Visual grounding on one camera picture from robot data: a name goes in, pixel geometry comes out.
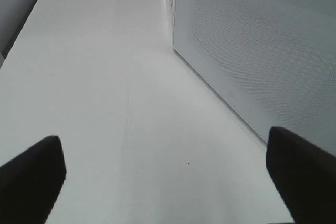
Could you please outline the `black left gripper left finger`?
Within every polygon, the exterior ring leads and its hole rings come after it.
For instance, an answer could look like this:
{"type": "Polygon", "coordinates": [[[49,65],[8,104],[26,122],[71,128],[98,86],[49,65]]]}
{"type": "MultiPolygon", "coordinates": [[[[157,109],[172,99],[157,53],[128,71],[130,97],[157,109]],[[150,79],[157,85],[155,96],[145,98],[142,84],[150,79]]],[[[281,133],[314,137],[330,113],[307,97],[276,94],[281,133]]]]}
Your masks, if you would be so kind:
{"type": "Polygon", "coordinates": [[[1,166],[1,223],[45,223],[66,179],[58,136],[48,136],[1,166]]]}

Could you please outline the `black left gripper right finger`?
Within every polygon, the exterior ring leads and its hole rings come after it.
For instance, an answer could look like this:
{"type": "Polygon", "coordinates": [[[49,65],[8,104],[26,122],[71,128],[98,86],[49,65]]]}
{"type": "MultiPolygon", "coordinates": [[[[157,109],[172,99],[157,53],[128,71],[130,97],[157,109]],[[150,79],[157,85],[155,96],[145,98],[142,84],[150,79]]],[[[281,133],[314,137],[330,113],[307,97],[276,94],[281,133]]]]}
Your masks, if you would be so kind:
{"type": "Polygon", "coordinates": [[[272,127],[266,167],[295,223],[335,223],[335,156],[272,127]]]}

